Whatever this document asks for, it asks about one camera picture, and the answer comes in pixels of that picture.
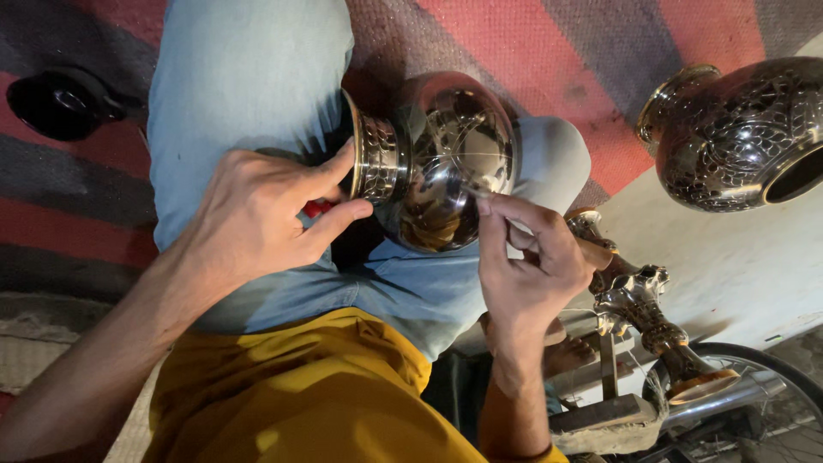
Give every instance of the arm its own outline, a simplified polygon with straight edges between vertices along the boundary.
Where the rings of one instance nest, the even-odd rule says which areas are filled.
[[[554,211],[499,194],[478,199],[477,206],[480,281],[494,325],[487,342],[495,356],[480,417],[480,448],[490,460],[532,458],[551,448],[543,337],[560,310],[588,286],[594,266]],[[509,259],[507,242],[523,259]]]
[[[0,461],[102,461],[151,369],[203,312],[254,278],[313,263],[371,214],[358,199],[310,229],[296,217],[310,199],[340,199],[353,164],[350,144],[317,168],[228,153],[180,238],[0,419]]]
[[[542,342],[532,348],[541,352]],[[504,358],[502,353],[495,357],[480,416],[479,441],[489,459],[539,456],[549,448],[551,435],[539,360]]]

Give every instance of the black cup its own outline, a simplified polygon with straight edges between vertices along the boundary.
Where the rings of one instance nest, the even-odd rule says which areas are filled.
[[[105,85],[79,68],[51,68],[12,83],[6,100],[37,133],[64,142],[82,140],[106,122],[125,117]]]

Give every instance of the forearm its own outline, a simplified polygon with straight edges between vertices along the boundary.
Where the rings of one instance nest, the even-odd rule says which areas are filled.
[[[492,364],[479,425],[481,452],[490,460],[540,456],[551,445],[542,342],[520,348],[517,357],[506,352],[498,349]]]
[[[0,460],[78,447],[105,456],[154,365],[232,289],[201,281],[207,275],[181,256],[170,250],[158,258],[123,301],[15,401],[0,419]]]

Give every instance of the light blue jeans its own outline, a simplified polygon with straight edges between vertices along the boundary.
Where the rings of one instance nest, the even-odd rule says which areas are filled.
[[[341,118],[353,45],[343,0],[169,1],[148,124],[160,250],[193,216],[226,150],[275,148],[312,164],[331,156],[323,136]],[[564,212],[588,178],[583,139],[553,117],[516,125],[514,193]],[[421,255],[385,240],[350,273],[327,250],[312,265],[245,284],[195,326],[251,333],[344,306],[377,316],[434,360],[486,311],[477,244]]]

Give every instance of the yellow shirt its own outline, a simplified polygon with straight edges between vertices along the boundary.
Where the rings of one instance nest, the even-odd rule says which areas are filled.
[[[259,334],[188,333],[160,370],[144,461],[484,461],[420,399],[430,373],[354,307]],[[568,462],[555,447],[539,460]]]

